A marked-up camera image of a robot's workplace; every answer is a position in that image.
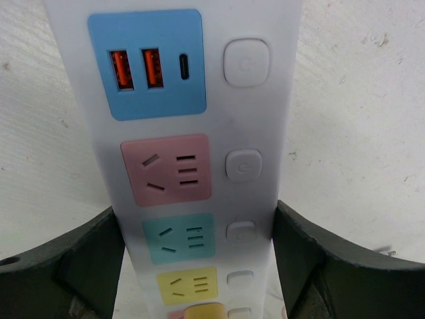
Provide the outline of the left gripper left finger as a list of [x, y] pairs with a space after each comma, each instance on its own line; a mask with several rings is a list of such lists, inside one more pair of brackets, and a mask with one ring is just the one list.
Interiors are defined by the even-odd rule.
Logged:
[[125, 243], [112, 208], [1, 260], [2, 318], [111, 318]]

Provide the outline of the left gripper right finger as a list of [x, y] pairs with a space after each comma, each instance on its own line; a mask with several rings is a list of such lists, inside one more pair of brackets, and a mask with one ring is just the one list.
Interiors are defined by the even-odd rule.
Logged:
[[288, 318], [423, 318], [424, 264], [358, 246], [278, 202], [273, 244]]

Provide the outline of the yellow cube plug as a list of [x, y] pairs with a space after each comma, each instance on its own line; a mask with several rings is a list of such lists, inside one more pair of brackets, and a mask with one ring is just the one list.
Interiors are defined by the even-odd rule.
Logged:
[[227, 312], [221, 303], [199, 304], [187, 308], [184, 319], [227, 319]]

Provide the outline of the white power strip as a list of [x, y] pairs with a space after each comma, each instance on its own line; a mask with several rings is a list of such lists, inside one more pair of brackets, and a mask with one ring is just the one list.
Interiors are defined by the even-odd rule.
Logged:
[[300, 1], [45, 1], [152, 318], [264, 314]]

